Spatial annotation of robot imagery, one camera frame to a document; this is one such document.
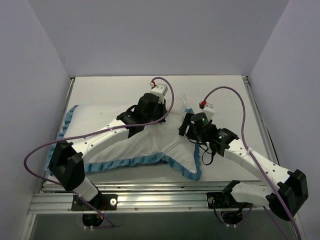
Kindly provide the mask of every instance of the gray wall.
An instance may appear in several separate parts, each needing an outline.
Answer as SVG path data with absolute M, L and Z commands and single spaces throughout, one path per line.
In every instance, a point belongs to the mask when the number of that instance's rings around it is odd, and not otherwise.
M 250 76 L 280 163 L 307 175 L 300 215 L 308 240 L 320 235 L 319 10 L 319 0 L 290 0 Z
M 54 138 L 70 79 L 26 0 L 0 1 L 0 239 L 19 239 L 37 180 L 24 156 Z M 43 173 L 44 151 L 30 159 Z
M 288 0 L 29 0 L 70 76 L 248 75 Z

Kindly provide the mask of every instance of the blue fabric edge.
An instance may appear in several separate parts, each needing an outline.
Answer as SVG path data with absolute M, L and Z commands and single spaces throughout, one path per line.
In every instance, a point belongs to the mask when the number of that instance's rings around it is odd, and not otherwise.
M 73 114 L 75 109 L 79 105 L 75 105 L 73 108 L 71 108 L 67 114 L 65 115 L 64 118 L 64 125 L 62 126 L 62 132 L 58 134 L 56 137 L 57 140 L 63 139 L 65 136 L 65 133 L 70 125 L 70 122 L 72 120 Z M 194 113 L 192 108 L 186 108 L 185 112 L 187 113 Z M 46 165 L 45 165 L 45 171 L 52 175 L 51 171 L 49 170 L 49 163 L 52 158 L 52 155 L 54 153 L 56 144 L 53 144 L 50 148 Z M 134 166 L 136 164 L 155 164 L 158 163 L 159 161 L 165 161 L 167 162 L 170 167 L 173 169 L 179 171 L 182 173 L 182 175 L 192 181 L 198 181 L 201 178 L 202 172 L 200 169 L 200 148 L 198 145 L 195 145 L 194 147 L 194 163 L 195 163 L 195 168 L 196 168 L 196 173 L 193 173 L 189 171 L 187 168 L 185 168 L 183 165 L 181 165 L 179 162 L 177 162 L 175 159 L 172 157 L 165 155 L 163 152 L 156 153 L 153 155 L 148 155 L 148 156 L 141 156 L 141 157 L 135 157 L 135 158 L 130 158 L 130 159 L 120 159 L 116 161 L 110 161 L 110 162 L 97 162 L 97 163 L 87 163 L 84 165 L 84 171 L 86 173 L 95 173 L 95 172 L 103 172 L 107 169 L 114 169 L 117 167 L 124 167 L 124 166 Z

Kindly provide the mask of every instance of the purple cable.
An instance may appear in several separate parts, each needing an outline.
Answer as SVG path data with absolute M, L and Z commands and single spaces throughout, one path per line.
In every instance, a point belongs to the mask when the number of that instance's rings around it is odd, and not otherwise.
M 171 84 L 168 82 L 168 80 L 166 80 L 165 78 L 163 77 L 160 77 L 160 76 L 157 76 L 157 77 L 154 77 L 151 82 L 153 83 L 155 80 L 162 80 L 164 81 L 170 88 L 170 91 L 171 91 L 171 98 L 172 98 L 172 101 L 171 101 L 171 105 L 168 109 L 168 111 L 162 116 L 160 117 L 158 120 L 156 121 L 152 121 L 152 122 L 148 122 L 148 123 L 140 123 L 140 124 L 128 124 L 128 125 L 121 125 L 121 126 L 115 126 L 112 128 L 112 130 L 116 130 L 116 129 L 121 129 L 121 128 L 132 128 L 132 127 L 145 127 L 145 126 L 149 126 L 149 125 L 152 125 L 152 124 L 156 124 L 156 123 L 159 123 L 161 122 L 163 119 L 165 119 L 168 114 L 170 113 L 170 111 L 172 110 L 173 106 L 174 106 L 174 102 L 175 102 L 175 94 L 174 94 L 174 90 L 171 86 Z M 62 141 L 69 141 L 69 140 L 74 140 L 74 139 L 82 139 L 82 138 L 87 138 L 87 137 L 90 137 L 90 136 L 93 136 L 93 135 L 97 135 L 97 134 L 102 134 L 102 133 L 106 133 L 106 132 L 109 132 L 111 129 L 110 128 L 107 128 L 107 129 L 103 129 L 103 130 L 100 130 L 100 131 L 95 131 L 95 132 L 91 132 L 91 133 L 87 133 L 87 134 L 84 134 L 84 135 L 79 135 L 79 136 L 71 136 L 71 137 L 66 137 L 66 138 L 62 138 L 62 139 L 56 139 L 56 140 L 53 140 L 53 141 L 50 141 L 50 142 L 47 142 L 47 143 L 44 143 L 38 147 L 36 147 L 35 149 L 33 149 L 32 151 L 30 151 L 25 157 L 24 157 L 24 160 L 23 160 L 23 166 L 25 168 L 25 170 L 27 170 L 28 173 L 30 173 L 31 175 L 39 178 L 39 179 L 42 179 L 44 181 L 48 181 L 48 182 L 51 182 L 51 183 L 54 183 L 54 184 L 57 184 L 57 185 L 60 185 L 60 182 L 58 181 L 54 181 L 54 180 L 51 180 L 49 178 L 46 178 L 46 177 L 43 177 L 35 172 L 33 172 L 27 165 L 27 160 L 28 158 L 33 154 L 35 153 L 36 151 L 46 147 L 46 146 L 49 146 L 51 144 L 56 144 L 56 143 L 59 143 L 59 142 L 62 142 Z M 105 220 L 107 220 L 111 226 L 108 226 L 110 228 L 114 228 L 115 225 L 114 223 L 107 217 L 105 216 L 104 214 L 102 214 L 102 212 L 100 212 L 98 209 L 96 209 L 95 207 L 93 207 L 90 203 L 88 203 L 87 201 L 85 201 L 82 197 L 80 197 L 80 199 L 83 201 L 84 204 L 86 204 L 87 206 L 89 206 L 92 210 L 96 211 L 101 217 L 103 217 Z
M 280 226 L 280 224 L 278 223 L 277 219 L 268 211 L 268 209 L 265 206 L 262 206 L 262 207 L 265 210 L 266 214 L 269 215 L 269 217 L 271 218 L 272 222 L 279 228 L 280 232 L 283 234 L 285 239 L 289 240 L 288 235 L 286 234 L 285 230 Z
M 237 224 L 234 224 L 234 225 L 239 226 L 240 224 L 242 224 L 248 218 L 248 216 L 251 214 L 253 207 L 254 206 L 252 205 L 250 207 L 250 209 L 248 210 L 248 212 L 246 213 L 246 215 L 242 218 L 242 220 L 240 222 L 238 222 Z M 224 221 L 224 215 L 229 214 L 229 213 L 232 213 L 232 212 L 226 211 L 226 212 L 221 214 L 221 218 L 222 218 L 223 221 Z
M 244 103 L 244 100 L 242 99 L 242 97 L 240 96 L 240 94 L 235 90 L 233 89 L 232 87 L 229 87 L 229 86 L 219 86 L 215 89 L 213 89 L 212 91 L 210 91 L 204 98 L 204 101 L 207 100 L 207 98 L 215 91 L 219 90 L 219 89 L 229 89 L 231 90 L 232 92 L 234 92 L 238 98 L 240 99 L 241 101 L 241 105 L 242 105 L 242 110 L 243 110 L 243 117 L 242 117 L 242 124 L 241 124 L 241 138 L 242 138 L 242 141 L 243 141 L 243 145 L 244 145 L 244 148 L 248 151 L 249 149 L 249 146 L 247 145 L 246 143 L 246 140 L 245 140 L 245 121 L 246 121 L 246 106 L 245 106 L 245 103 Z M 296 221 L 294 220 L 294 218 L 292 217 L 288 207 L 286 206 L 285 202 L 283 201 L 283 199 L 281 198 L 281 196 L 279 195 L 276 187 L 274 186 L 274 184 L 271 182 L 271 180 L 269 179 L 269 177 L 267 176 L 267 174 L 265 173 L 265 171 L 263 170 L 263 168 L 261 167 L 260 163 L 258 162 L 258 160 L 256 159 L 256 157 L 252 154 L 251 151 L 249 151 L 249 154 L 250 156 L 252 157 L 253 161 L 255 162 L 255 164 L 257 165 L 257 167 L 259 168 L 259 170 L 261 171 L 262 175 L 264 176 L 265 180 L 267 181 L 267 183 L 270 185 L 273 193 L 276 195 L 276 197 L 279 199 L 282 207 L 284 208 L 286 214 L 288 215 L 292 225 L 293 225 L 293 228 L 295 230 L 295 233 L 296 233 L 296 236 L 297 236 L 297 239 L 298 240 L 301 240 L 301 234 L 300 234 L 300 231 L 298 229 L 298 226 L 296 224 Z

